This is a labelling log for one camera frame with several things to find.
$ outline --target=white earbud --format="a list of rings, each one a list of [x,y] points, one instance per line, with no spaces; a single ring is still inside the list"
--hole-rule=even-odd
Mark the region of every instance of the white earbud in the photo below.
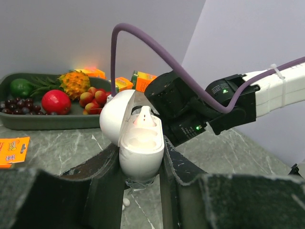
[[[137,127],[154,127],[156,123],[153,121],[151,115],[151,108],[149,106],[143,106],[139,116],[134,121]]]

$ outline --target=fruit tray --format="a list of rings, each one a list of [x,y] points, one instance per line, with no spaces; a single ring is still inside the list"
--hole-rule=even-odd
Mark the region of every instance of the fruit tray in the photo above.
[[[11,99],[10,83],[15,79],[32,81],[32,77],[56,80],[58,75],[16,73],[0,79],[0,101]],[[90,77],[91,86],[106,91],[111,90],[110,82],[96,77]],[[34,100],[34,105],[41,106],[41,100]],[[71,111],[67,115],[17,115],[0,112],[3,125],[12,130],[67,130],[99,128],[99,114],[83,115],[79,101],[73,101]]]

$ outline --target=marble table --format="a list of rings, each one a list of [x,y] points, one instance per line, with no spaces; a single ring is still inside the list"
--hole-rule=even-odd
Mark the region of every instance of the marble table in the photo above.
[[[149,102],[138,93],[137,104]],[[14,131],[0,122],[0,137],[30,136],[24,163],[17,167],[42,168],[60,174],[103,150],[110,141],[101,130]],[[208,173],[236,173],[255,175],[287,175],[290,168],[248,137],[231,129],[219,136],[207,131],[177,147],[189,160]],[[122,229],[162,229],[162,210],[159,178],[146,190],[125,197],[131,205],[122,214]]]

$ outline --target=clear plastic bag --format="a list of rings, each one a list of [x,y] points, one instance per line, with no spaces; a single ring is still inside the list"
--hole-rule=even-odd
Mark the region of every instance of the clear plastic bag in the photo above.
[[[130,192],[129,194],[132,194],[134,192],[137,192],[137,191],[141,191],[141,190],[144,190],[146,189],[149,185],[151,185],[154,180],[155,180],[156,177],[146,181],[145,183],[139,183],[139,182],[135,182],[135,181],[132,181],[130,179],[127,179],[125,181],[126,185],[130,187]]]

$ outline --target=orange box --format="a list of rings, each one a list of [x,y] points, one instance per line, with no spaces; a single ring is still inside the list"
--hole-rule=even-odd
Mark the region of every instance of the orange box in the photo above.
[[[10,168],[11,164],[24,162],[30,137],[0,139],[0,168]]]
[[[82,71],[89,77],[98,77],[102,79],[106,79],[105,73],[99,69],[76,69],[76,71],[80,72]]]
[[[115,79],[115,87],[117,92],[132,89],[132,82],[124,77],[119,77]]]
[[[132,88],[139,92],[145,92],[147,86],[157,78],[156,75],[134,71],[132,75]]]

